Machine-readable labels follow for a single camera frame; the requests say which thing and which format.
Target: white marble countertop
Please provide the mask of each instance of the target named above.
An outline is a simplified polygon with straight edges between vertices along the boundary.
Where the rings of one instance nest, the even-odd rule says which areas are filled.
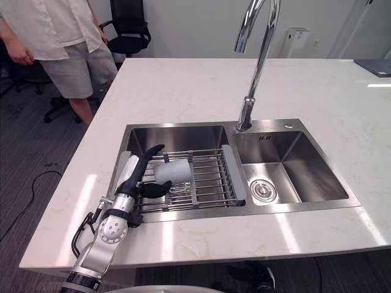
[[[60,274],[106,195],[126,125],[236,120],[254,59],[127,59],[55,191],[20,267]],[[351,60],[269,59],[252,118],[300,118],[362,206],[146,223],[112,267],[288,258],[391,244],[391,78]],[[91,240],[90,231],[80,247]]]

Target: sink strainer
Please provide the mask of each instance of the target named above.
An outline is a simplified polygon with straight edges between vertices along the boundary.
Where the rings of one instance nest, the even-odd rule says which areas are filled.
[[[277,192],[274,186],[266,180],[255,180],[250,185],[250,191],[253,197],[264,203],[269,203],[276,199]]]

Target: robotic hand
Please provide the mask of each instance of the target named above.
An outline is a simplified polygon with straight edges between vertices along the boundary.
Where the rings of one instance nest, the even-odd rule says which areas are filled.
[[[101,217],[95,231],[93,241],[79,255],[71,273],[63,284],[61,293],[94,293],[98,290],[103,275],[113,259],[119,243],[125,238],[128,227],[135,228],[141,224],[142,215],[133,211],[138,197],[158,198],[171,188],[171,181],[163,185],[142,184],[141,178],[147,168],[148,161],[164,148],[157,145],[145,152],[141,157],[131,156],[123,171],[131,174],[115,191],[114,200],[102,198],[93,217],[96,220],[103,206],[110,208]]]

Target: faucet spout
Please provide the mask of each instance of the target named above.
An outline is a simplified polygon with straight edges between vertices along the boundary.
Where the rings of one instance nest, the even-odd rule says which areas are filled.
[[[265,2],[266,0],[251,0],[249,8],[247,9],[246,14],[244,16],[243,23],[238,34],[238,38],[236,39],[235,52],[244,52],[247,45],[247,40],[250,37],[255,20],[257,19],[259,11],[262,9],[263,4]],[[274,31],[276,30],[277,20],[279,18],[280,13],[280,4],[281,0],[270,0],[268,25],[266,27],[265,36],[263,37],[258,63],[255,67],[254,75],[251,80],[249,93],[244,98],[243,106],[239,116],[239,121],[236,126],[236,129],[238,131],[246,131],[252,126],[251,112],[255,104],[254,93],[257,89],[259,79],[262,74],[263,66],[265,65],[266,56],[268,55]]]

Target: shoe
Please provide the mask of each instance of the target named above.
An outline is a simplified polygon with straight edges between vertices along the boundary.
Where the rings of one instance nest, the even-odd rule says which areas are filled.
[[[260,261],[246,261],[245,264],[248,268],[228,266],[228,274],[238,281],[250,283],[251,292],[275,292],[276,279],[269,267]]]

